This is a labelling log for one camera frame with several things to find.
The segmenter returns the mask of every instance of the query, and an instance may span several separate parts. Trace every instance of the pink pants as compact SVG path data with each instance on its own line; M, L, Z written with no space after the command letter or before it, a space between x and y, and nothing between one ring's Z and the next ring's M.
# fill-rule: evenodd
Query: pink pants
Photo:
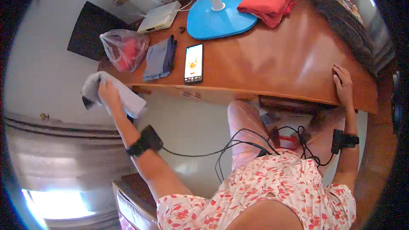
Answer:
M311 139L307 143L308 148L311 150L314 156L317 156L320 159L321 164L327 163L327 161L331 157L331 145L334 129L343 130L345 127L345 118L342 117L342 113L340 110L334 110L333 112L331 112L331 115L333 117L330 117L328 115L325 123L320 124L320 127L318 129L312 130ZM268 135L260 119L258 110L254 105L248 102L244 102L241 100L232 101L228 107L228 120L231 136L233 136L238 130L246 128L262 135L265 139L268 139ZM244 130L239 132L234 139L252 142L264 147L268 151L271 151L267 143L260 136L249 131ZM271 146L273 146L273 148L275 148L275 145L271 140L269 141L269 143ZM260 153L259 148L243 143L233 146L232 150L233 170L239 166L246 165L249 161L256 158ZM302 147L299 147L294 152L301 156L303 154L303 149ZM311 156L308 151L306 152L306 154L307 157ZM325 173L325 170L329 165L330 164L319 168L322 175Z

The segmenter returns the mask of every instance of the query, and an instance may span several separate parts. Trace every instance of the wooden desk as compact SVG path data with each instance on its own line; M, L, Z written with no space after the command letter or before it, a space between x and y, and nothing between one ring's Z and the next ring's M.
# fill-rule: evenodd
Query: wooden desk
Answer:
M332 66L338 63L351 73L354 105L377 113L377 90L371 75L354 61L350 48L315 13L309 0L296 0L289 17L274 29L261 20L248 32L221 39L198 41L187 31L188 12L180 12L171 28L149 35L151 45L168 38L177 40L175 69L161 79L144 82L146 61L134 73L119 73L111 64L100 63L104 70L127 85L154 89L185 89L199 92L244 93L306 100L339 105L333 82ZM185 86L186 48L202 43L204 47L203 82Z

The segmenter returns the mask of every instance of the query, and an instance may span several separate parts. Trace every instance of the woman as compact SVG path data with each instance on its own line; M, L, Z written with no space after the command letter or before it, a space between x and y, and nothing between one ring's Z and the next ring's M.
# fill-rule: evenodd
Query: woman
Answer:
M345 111L344 133L357 135L350 74L337 64L333 69L337 73L333 76L337 94ZM112 83L101 84L99 94L113 115L125 147L136 142L140 134L127 120ZM232 135L247 128L268 137L258 111L250 104L232 102L228 118ZM307 144L322 162L329 159L336 125L316 132ZM255 134L240 132L236 138L269 149ZM326 188L314 161L300 159L300 151L277 149L280 155L257 157L258 148L247 144L234 146L233 171L211 199L194 196L152 150L132 157L132 161L157 202L160 229L349 229L356 213L353 191L359 147L341 150L333 182Z

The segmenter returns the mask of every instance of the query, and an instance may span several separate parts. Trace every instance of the black cushion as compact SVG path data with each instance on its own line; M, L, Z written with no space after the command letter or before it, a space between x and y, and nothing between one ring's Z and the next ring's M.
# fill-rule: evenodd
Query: black cushion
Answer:
M87 1L75 23L67 50L96 61L109 61L99 35L124 28L124 21Z

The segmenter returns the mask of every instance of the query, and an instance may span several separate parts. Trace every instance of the window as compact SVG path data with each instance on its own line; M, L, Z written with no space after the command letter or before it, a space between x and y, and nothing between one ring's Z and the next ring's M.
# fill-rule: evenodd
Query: window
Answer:
M22 189L34 215L46 219L73 219L95 214L87 209L80 192L38 192Z

